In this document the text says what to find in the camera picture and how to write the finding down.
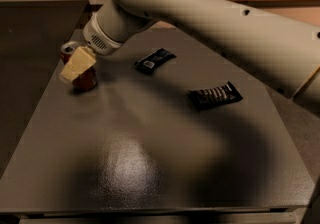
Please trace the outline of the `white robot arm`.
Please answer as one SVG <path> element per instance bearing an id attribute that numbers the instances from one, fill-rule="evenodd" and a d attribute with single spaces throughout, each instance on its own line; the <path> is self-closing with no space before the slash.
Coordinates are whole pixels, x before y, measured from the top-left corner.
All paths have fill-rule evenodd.
<path id="1" fill-rule="evenodd" d="M 158 21 L 174 25 L 297 105 L 320 109 L 320 28 L 227 0 L 108 0 L 61 73 L 72 82 L 97 54 L 117 51 Z"/>

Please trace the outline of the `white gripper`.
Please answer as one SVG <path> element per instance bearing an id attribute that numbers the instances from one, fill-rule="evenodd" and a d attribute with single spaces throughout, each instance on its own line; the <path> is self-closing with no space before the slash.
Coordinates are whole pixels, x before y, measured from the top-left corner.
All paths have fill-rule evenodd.
<path id="1" fill-rule="evenodd" d="M 112 55 L 122 45 L 118 41 L 121 18 L 111 12 L 93 14 L 83 29 L 83 37 L 88 47 L 96 54 L 102 56 Z M 62 81 L 72 83 L 87 70 L 94 66 L 96 57 L 93 51 L 79 46 L 63 67 L 60 78 Z"/>

